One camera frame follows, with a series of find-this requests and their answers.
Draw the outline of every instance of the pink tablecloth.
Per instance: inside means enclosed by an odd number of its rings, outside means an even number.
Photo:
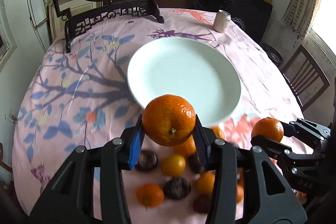
[[[128,61],[142,45],[160,37],[187,37],[210,43],[236,68],[241,82],[241,102],[232,117],[220,124],[227,141],[250,149],[250,133],[263,117],[289,122],[303,117],[296,100],[278,69],[266,53],[238,26],[229,22],[225,33],[212,29],[215,13],[185,9],[161,9],[165,23],[153,17],[116,17],[95,25],[74,39],[71,53],[63,49],[59,37],[45,54],[23,99],[14,135],[13,171],[16,193],[30,213],[40,193],[64,159],[78,145],[88,149],[103,146],[133,126],[141,113],[126,81]],[[311,152],[296,139],[282,143],[294,152]],[[160,147],[148,138],[144,147],[162,157],[171,148]],[[196,180],[189,168],[184,177]],[[133,224],[200,224],[205,215],[194,213],[193,189],[184,200],[166,200],[148,212],[137,204],[136,187],[144,183],[163,185],[167,180],[159,170],[151,175],[124,171],[127,204]],[[100,218],[100,170],[95,170],[94,213]],[[237,205],[242,215],[242,202]]]

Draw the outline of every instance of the plate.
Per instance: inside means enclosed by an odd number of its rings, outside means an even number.
[[[204,127],[226,120],[241,95],[238,73],[224,55],[181,37],[160,38],[137,50],[128,65],[127,81],[143,109],[158,96],[178,95],[191,103]]]

